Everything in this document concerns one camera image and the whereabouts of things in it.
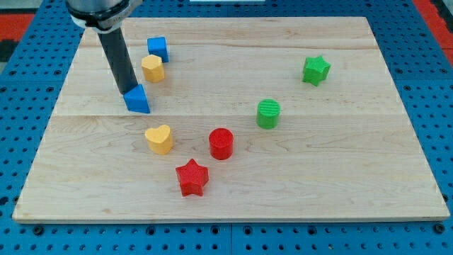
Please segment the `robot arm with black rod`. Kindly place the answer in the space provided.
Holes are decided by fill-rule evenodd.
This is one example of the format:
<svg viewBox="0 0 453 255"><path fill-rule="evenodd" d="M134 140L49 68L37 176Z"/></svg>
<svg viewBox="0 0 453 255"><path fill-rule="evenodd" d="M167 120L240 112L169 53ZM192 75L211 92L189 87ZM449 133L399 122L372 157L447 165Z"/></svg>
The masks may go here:
<svg viewBox="0 0 453 255"><path fill-rule="evenodd" d="M122 22L142 4L142 0L66 0L73 22L93 29L99 37L119 92L124 95L138 85L130 60Z"/></svg>

